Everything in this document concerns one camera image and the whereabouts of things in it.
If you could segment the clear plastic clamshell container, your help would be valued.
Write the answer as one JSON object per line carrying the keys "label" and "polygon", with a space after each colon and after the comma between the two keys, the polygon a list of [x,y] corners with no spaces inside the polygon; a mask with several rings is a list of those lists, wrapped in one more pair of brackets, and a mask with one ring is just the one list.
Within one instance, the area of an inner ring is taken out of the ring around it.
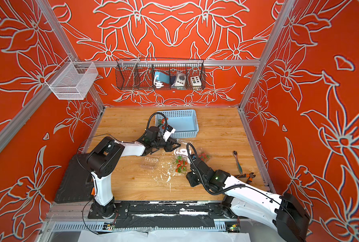
{"label": "clear plastic clamshell container", "polygon": [[212,155],[203,148],[197,149],[197,153],[198,158],[203,162],[208,162],[212,158]]}

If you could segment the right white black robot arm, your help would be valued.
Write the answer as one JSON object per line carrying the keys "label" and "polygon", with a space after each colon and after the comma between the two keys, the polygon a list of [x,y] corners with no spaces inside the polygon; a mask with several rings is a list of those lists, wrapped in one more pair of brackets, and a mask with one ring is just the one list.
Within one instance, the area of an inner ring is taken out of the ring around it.
{"label": "right white black robot arm", "polygon": [[246,184],[235,176],[213,170],[202,161],[191,143],[186,151],[191,171],[186,178],[191,187],[202,185],[210,195],[224,195],[220,210],[227,217],[246,217],[269,228],[287,242],[304,242],[310,216],[290,193],[266,192]]}

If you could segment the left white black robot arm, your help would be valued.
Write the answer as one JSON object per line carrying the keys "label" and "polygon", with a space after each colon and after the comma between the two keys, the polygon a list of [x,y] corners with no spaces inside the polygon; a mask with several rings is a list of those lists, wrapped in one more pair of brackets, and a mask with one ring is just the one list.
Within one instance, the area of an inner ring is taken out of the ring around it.
{"label": "left white black robot arm", "polygon": [[172,152],[180,144],[171,135],[175,129],[168,124],[162,112],[153,113],[144,134],[134,142],[119,141],[111,136],[104,137],[88,154],[85,168],[94,180],[95,195],[88,215],[89,219],[109,219],[119,214],[111,187],[111,175],[120,158],[147,156],[161,148]]}

